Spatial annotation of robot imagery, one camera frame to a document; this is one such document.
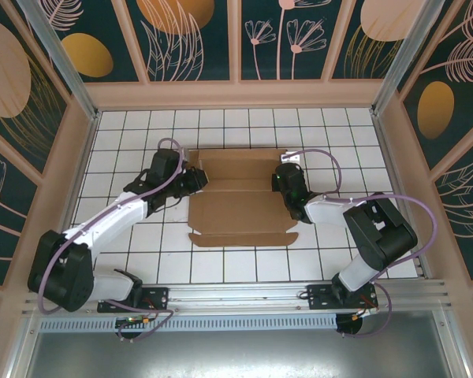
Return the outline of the brown cardboard paper box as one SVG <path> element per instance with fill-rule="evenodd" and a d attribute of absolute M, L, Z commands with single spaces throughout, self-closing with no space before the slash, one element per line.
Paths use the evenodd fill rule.
<path fill-rule="evenodd" d="M 190 150 L 207 185 L 189 198 L 188 226 L 198 247 L 290 246 L 299 234 L 272 175 L 285 149 Z"/>

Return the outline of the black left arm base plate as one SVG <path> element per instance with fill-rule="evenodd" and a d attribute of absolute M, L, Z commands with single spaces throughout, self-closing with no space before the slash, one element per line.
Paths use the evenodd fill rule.
<path fill-rule="evenodd" d="M 142 287 L 140 289 L 132 289 L 128 297 L 123 301 L 117 301 L 119 306 L 109 303 L 108 301 L 99 302 L 97 305 L 98 313 L 130 313 L 129 309 L 123 306 L 140 309 L 147 312 L 152 310 L 166 309 L 168 305 L 169 289 L 167 287 Z"/>

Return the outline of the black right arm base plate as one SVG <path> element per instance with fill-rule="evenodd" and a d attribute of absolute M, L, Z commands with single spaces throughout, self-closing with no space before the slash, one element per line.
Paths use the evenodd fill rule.
<path fill-rule="evenodd" d="M 363 285 L 358 291 L 349 292 L 343 300 L 333 293 L 330 284 L 308 285 L 306 295 L 310 309 L 357 311 L 378 307 L 376 291 L 371 283 Z"/>

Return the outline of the aluminium corner post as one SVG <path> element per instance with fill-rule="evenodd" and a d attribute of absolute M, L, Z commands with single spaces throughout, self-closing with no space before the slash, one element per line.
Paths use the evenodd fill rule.
<path fill-rule="evenodd" d="M 33 30 L 41 40 L 44 47 L 50 53 L 54 64 L 58 67 L 61 76 L 68 84 L 75 99 L 79 102 L 84 113 L 90 120 L 97 118 L 97 108 L 95 107 L 91 97 L 84 86 L 79 73 L 75 70 L 67 55 L 61 40 L 41 9 L 41 5 L 36 0 L 17 0 L 19 7 L 31 22 Z"/>
<path fill-rule="evenodd" d="M 398 84 L 402 81 L 408 68 L 419 55 L 419 51 L 425 44 L 431 28 L 437 20 L 442 20 L 441 11 L 447 0 L 425 0 L 415 17 L 410 31 L 401 43 L 396 57 L 393 59 L 387 71 L 382 85 L 371 104 L 370 114 L 377 118 L 387 107 L 393 97 Z"/>

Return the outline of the aluminium side rail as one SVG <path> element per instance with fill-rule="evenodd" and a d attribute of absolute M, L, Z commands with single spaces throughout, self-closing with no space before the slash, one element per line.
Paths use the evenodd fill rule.
<path fill-rule="evenodd" d="M 100 111 L 90 119 L 71 116 L 56 138 L 46 175 L 47 203 L 54 216 L 50 230 L 62 232 L 71 225 L 101 117 Z"/>
<path fill-rule="evenodd" d="M 376 136 L 378 137 L 379 146 L 382 152 L 382 157 L 389 175 L 389 181 L 392 188 L 391 192 L 395 195 L 401 195 L 402 185 L 395 165 L 395 159 L 390 149 L 389 140 L 385 135 L 383 123 L 374 114 L 371 114 L 371 119 L 374 123 Z M 411 210 L 415 206 L 415 203 L 402 199 L 396 199 L 395 202 L 397 208 L 400 210 L 405 220 L 414 228 L 416 235 L 418 235 L 419 232 L 415 228 L 415 220 L 411 213 Z M 389 270 L 387 271 L 387 276 L 390 279 L 423 280 L 426 278 L 426 274 L 424 272 L 423 264 L 420 258 L 413 258 L 411 260 L 402 262 L 399 265 L 395 265 L 392 268 L 389 268 Z"/>

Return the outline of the long aluminium mounting rail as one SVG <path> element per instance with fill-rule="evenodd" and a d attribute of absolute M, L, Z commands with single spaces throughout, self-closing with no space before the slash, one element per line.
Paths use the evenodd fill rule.
<path fill-rule="evenodd" d="M 166 309 L 180 315 L 243 315 L 251 313 L 354 313 L 351 310 L 310 309 L 307 286 L 299 283 L 171 284 Z M 451 299 L 441 280 L 377 280 L 378 309 L 370 312 L 450 309 Z"/>

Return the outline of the grey metal sheet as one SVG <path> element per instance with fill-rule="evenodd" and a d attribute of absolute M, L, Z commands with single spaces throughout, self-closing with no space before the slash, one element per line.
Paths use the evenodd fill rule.
<path fill-rule="evenodd" d="M 31 330 L 11 378 L 471 378 L 451 332 L 429 311 L 399 312 L 383 332 L 110 332 Z"/>

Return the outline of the small green circuit board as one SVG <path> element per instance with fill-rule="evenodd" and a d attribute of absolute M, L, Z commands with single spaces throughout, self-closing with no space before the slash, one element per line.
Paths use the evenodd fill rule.
<path fill-rule="evenodd" d="M 133 317 L 118 317 L 114 322 L 115 328 L 144 328 L 153 324 L 158 316 L 138 315 Z"/>

